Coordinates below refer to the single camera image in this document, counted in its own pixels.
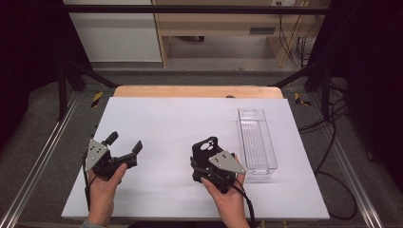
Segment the white cabinet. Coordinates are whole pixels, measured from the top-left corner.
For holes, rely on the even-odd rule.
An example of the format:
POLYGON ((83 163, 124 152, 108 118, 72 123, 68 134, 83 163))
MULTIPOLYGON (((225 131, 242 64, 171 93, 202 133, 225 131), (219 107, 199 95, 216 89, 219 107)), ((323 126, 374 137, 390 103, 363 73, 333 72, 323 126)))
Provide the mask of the white cabinet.
POLYGON ((91 63, 160 62, 152 13, 71 13, 91 63))

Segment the white table cover sheet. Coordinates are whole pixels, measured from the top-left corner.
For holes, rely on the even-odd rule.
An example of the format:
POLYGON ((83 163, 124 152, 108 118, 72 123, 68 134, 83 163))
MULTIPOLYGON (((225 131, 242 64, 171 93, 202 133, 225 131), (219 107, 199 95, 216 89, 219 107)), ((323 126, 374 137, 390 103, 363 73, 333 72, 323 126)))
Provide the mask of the white table cover sheet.
POLYGON ((214 201, 192 179, 191 147, 215 136, 221 148, 239 154, 241 107, 263 109, 278 163, 268 181, 244 186, 257 219, 327 219, 287 100, 118 97, 108 100, 96 140, 117 132, 119 137, 110 147, 114 156, 129 153, 137 142, 144 148, 137 166, 126 172, 118 186, 114 218, 218 219, 214 201))

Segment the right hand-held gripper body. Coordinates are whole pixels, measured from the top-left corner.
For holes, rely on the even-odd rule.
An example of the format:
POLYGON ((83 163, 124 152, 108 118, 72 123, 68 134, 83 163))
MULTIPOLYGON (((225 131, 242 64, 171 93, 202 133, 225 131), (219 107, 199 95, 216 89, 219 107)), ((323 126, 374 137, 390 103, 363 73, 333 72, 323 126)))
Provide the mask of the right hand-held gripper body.
POLYGON ((235 158, 234 153, 221 151, 209 158, 211 165, 202 168, 203 171, 195 172, 193 169, 192 178, 194 181, 201 182, 201 178, 211 181, 221 193, 225 194, 229 187, 236 181, 237 174, 245 174, 245 169, 235 158))

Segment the black horizontal frame bar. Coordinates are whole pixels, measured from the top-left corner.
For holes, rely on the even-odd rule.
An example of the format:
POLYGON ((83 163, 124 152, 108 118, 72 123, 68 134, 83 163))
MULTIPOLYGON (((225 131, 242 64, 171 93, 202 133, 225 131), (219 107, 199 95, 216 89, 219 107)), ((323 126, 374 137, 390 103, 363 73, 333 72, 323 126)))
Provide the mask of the black horizontal frame bar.
POLYGON ((218 14, 329 14, 332 9, 306 7, 241 7, 183 5, 64 5, 62 10, 82 13, 218 13, 218 14))

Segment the person's right hand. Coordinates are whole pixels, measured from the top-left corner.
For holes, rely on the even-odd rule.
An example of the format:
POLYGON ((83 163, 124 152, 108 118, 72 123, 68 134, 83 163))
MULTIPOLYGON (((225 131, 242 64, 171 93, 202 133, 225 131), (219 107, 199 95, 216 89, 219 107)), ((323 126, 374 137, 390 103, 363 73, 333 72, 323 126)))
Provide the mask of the person's right hand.
POLYGON ((201 178, 201 182, 216 203, 222 220, 245 219, 243 196, 240 192, 231 188, 223 194, 210 180, 201 178))

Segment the person's left hand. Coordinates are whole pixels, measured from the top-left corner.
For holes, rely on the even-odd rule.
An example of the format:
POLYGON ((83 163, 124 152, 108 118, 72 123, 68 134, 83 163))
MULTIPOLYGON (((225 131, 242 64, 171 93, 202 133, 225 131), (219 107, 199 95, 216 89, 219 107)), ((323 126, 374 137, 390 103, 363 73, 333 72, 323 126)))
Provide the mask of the person's left hand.
POLYGON ((122 181, 127 165, 118 167, 110 180, 102 180, 93 170, 88 172, 90 180, 90 207, 91 216, 109 217, 113 213, 114 198, 118 185, 122 181))

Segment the black metal stand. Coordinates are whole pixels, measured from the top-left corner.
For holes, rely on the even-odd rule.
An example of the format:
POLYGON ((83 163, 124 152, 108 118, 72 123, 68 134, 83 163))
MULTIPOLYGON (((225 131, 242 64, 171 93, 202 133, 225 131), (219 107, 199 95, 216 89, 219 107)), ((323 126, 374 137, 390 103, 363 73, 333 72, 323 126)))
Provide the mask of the black metal stand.
POLYGON ((320 104, 320 113, 324 117, 326 121, 330 120, 330 83, 331 76, 330 70, 327 65, 324 63, 312 63, 305 68, 293 73, 291 76, 286 77, 285 79, 274 83, 274 87, 282 88, 292 83, 296 79, 301 78, 302 76, 307 76, 308 79, 304 85, 304 88, 307 92, 315 92, 319 87, 321 87, 321 104, 320 104))
POLYGON ((59 117, 61 121, 67 115, 67 83, 71 85, 74 91, 84 91, 86 83, 82 75, 89 76, 93 80, 109 88, 117 88, 119 85, 96 73, 93 69, 84 67, 75 62, 60 65, 57 69, 58 93, 59 93, 59 117))

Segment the wooden desk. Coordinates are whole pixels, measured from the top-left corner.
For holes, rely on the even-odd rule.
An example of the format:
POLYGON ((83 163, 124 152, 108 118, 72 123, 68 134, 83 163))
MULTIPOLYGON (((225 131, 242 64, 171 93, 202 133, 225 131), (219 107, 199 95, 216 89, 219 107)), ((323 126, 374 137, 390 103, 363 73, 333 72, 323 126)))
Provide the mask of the wooden desk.
MULTIPOLYGON (((332 0, 151 0, 157 5, 327 8, 332 0)), ((279 67, 291 57, 299 37, 315 38, 322 15, 157 13, 159 35, 263 36, 279 67)))

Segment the aluminium floor rail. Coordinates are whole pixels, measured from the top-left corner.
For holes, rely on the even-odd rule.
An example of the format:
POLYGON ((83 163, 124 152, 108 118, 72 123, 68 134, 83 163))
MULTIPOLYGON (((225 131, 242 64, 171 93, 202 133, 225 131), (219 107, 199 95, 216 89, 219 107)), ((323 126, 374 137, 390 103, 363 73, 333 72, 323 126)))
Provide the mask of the aluminium floor rail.
POLYGON ((29 198, 37 184, 40 180, 48 161, 53 154, 58 142, 62 138, 62 135, 66 129, 66 126, 74 112, 76 105, 81 97, 81 92, 73 92, 71 98, 67 103, 67 111, 53 127, 53 130, 48 137, 44 147, 41 150, 35 164, 30 169, 28 176, 26 177, 22 187, 20 188, 18 194, 16 195, 11 206, 5 213, 5 215, 0 219, 0 228, 14 228, 18 219, 20 218, 23 210, 25 209, 29 198))
POLYGON ((355 204, 360 211, 368 228, 384 228, 381 219, 374 209, 374 206, 365 190, 361 180, 359 179, 355 169, 350 163, 347 155, 336 136, 336 121, 330 118, 328 123, 324 124, 327 138, 330 141, 329 149, 334 150, 334 154, 343 173, 349 190, 355 198, 355 204))

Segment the yellow black tape marker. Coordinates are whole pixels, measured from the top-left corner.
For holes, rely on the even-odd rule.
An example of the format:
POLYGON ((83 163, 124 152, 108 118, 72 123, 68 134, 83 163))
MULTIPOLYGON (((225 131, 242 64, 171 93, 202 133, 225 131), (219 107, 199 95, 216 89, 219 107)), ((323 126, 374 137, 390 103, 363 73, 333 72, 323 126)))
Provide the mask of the yellow black tape marker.
POLYGON ((97 93, 95 94, 94 98, 93 98, 91 107, 96 107, 97 104, 100 102, 102 96, 103 96, 103 92, 102 92, 102 91, 97 92, 97 93))
POLYGON ((297 105, 305 105, 305 106, 312 105, 311 102, 309 102, 309 101, 302 101, 299 93, 295 93, 295 103, 297 105))

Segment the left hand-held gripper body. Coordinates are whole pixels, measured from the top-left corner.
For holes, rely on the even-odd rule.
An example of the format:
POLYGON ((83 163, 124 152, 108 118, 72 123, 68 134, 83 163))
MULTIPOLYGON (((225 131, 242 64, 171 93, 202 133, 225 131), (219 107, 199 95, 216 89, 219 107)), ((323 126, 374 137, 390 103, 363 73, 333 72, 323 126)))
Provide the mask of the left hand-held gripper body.
POLYGON ((83 164, 85 177, 89 170, 93 170, 98 177, 110 180, 121 164, 126 163, 127 168, 136 166, 137 156, 131 151, 121 157, 112 157, 105 141, 90 140, 83 164))

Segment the clear plastic tray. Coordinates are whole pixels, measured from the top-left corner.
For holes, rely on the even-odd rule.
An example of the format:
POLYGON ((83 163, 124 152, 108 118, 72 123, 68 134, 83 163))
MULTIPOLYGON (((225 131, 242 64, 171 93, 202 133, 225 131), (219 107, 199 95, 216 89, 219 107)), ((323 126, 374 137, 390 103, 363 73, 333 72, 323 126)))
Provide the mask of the clear plastic tray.
POLYGON ((248 182, 269 182, 278 168, 264 109, 240 107, 239 140, 242 166, 248 182))

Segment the black curtain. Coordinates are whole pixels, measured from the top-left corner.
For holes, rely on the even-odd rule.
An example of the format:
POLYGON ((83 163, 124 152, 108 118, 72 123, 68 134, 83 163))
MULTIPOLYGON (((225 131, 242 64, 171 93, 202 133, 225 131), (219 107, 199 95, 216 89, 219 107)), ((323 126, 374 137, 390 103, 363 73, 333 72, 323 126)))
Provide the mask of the black curtain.
POLYGON ((0 0, 0 142, 12 135, 31 91, 57 80, 57 69, 90 63, 63 0, 0 0))
POLYGON ((312 60, 331 45, 330 71, 347 82, 347 103, 366 144, 403 190, 403 0, 331 0, 312 60))

